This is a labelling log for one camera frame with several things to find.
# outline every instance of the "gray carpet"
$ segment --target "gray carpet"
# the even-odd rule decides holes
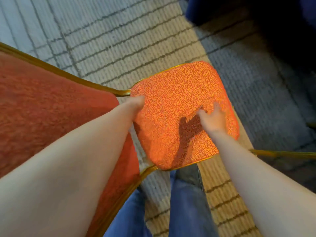
[[[0,7],[1,42],[109,87],[126,89],[184,62],[211,62],[255,148],[316,151],[316,134],[305,126],[316,121],[315,74],[269,51],[243,0],[220,7],[201,27],[185,20],[185,0],[0,0]],[[247,134],[239,141],[250,148]],[[314,161],[264,160],[316,191]],[[259,236],[219,156],[200,168],[221,236]],[[147,225],[167,236],[168,173],[153,173],[144,189]]]

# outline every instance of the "striped carpet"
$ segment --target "striped carpet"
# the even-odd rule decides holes
[[[201,27],[185,20],[186,5],[185,0],[0,0],[0,41],[116,89],[180,63],[211,61],[256,148],[315,150],[316,135],[305,126],[316,116],[305,88],[311,79],[296,78],[297,72],[269,52],[244,1],[213,8]],[[245,129],[239,142],[251,148]],[[131,132],[144,169],[145,154]],[[316,190],[314,162],[266,161]],[[220,157],[199,167],[220,235],[260,236]],[[167,236],[169,173],[156,171],[142,185],[147,226],[154,236]]]

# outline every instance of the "orange seat cushion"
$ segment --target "orange seat cushion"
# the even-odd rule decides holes
[[[147,157],[163,170],[183,167],[218,153],[203,131],[196,111],[213,111],[217,101],[226,113],[229,135],[239,126],[216,70],[199,61],[166,70],[137,83],[131,96],[144,95],[145,106],[134,127]]]
[[[116,107],[116,97],[0,53],[0,178],[73,129]],[[131,135],[99,200],[87,236],[139,178]]]

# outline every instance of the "person's right hand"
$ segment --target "person's right hand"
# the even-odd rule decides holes
[[[203,129],[209,136],[218,131],[227,132],[225,113],[222,111],[219,103],[214,102],[214,111],[211,114],[207,114],[202,109],[198,110],[197,114],[201,119]]]

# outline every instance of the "chair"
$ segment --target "chair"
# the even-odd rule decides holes
[[[223,84],[205,62],[173,67],[139,81],[129,90],[80,79],[3,43],[0,65],[0,178],[56,139],[109,112],[119,104],[116,96],[146,96],[134,127],[153,165],[139,171],[128,135],[87,236],[103,236],[126,199],[153,171],[181,168],[218,153],[195,115],[201,104],[210,112],[213,101],[218,101],[227,113],[228,133],[235,139],[239,135]],[[311,153],[294,156],[300,155],[315,157]]]

